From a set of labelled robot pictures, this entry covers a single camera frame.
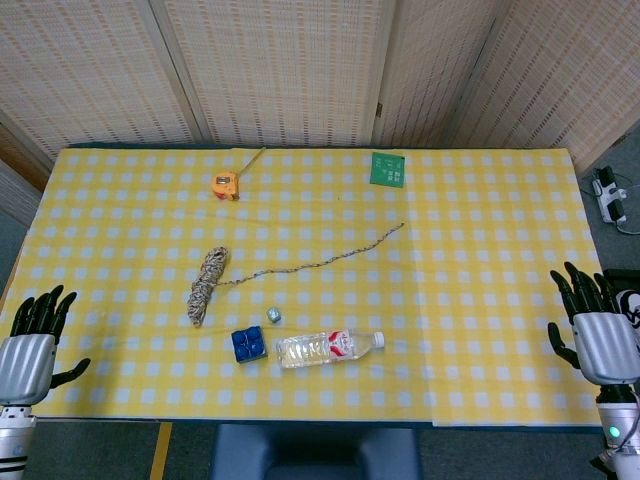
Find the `yellow tape measure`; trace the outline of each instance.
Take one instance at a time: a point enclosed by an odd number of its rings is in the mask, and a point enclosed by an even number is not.
[[[238,200],[240,198],[240,193],[238,189],[238,178],[242,175],[247,168],[249,168],[253,162],[255,162],[262,152],[266,150],[266,147],[262,147],[258,153],[256,153],[249,163],[247,163],[242,170],[238,173],[233,172],[221,172],[214,175],[213,180],[211,180],[211,190],[220,200]]]

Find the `blue cube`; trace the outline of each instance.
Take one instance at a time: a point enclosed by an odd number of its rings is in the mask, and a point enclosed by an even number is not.
[[[231,334],[233,351],[236,362],[245,363],[267,356],[264,337],[260,327],[249,327],[246,330],[236,330]]]

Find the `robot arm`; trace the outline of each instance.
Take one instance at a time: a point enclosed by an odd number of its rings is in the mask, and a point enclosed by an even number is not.
[[[569,262],[565,268],[573,288],[555,270],[551,278],[560,290],[576,350],[565,345],[555,323],[548,324],[547,332],[554,352],[600,386],[596,404],[609,448],[592,464],[610,478],[613,472],[620,480],[640,478],[640,397],[629,386],[640,378],[635,330],[602,275],[595,274],[594,282]]]
[[[16,313],[11,333],[0,346],[0,480],[22,477],[36,419],[31,406],[50,389],[78,378],[89,366],[85,358],[68,371],[53,374],[55,355],[69,306],[76,293],[56,303],[59,285],[37,300],[25,300]]]

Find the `yellow floor tape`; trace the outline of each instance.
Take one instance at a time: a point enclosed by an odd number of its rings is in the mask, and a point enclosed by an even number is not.
[[[156,440],[156,452],[153,454],[153,463],[151,464],[150,480],[162,480],[164,474],[164,465],[167,462],[167,452],[169,451],[169,439],[171,438],[171,422],[162,422],[158,430],[158,439]]]

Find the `red bottle label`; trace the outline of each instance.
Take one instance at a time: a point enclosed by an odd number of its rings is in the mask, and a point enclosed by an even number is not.
[[[338,330],[329,334],[329,351],[331,357],[351,355],[351,339],[348,330]]]

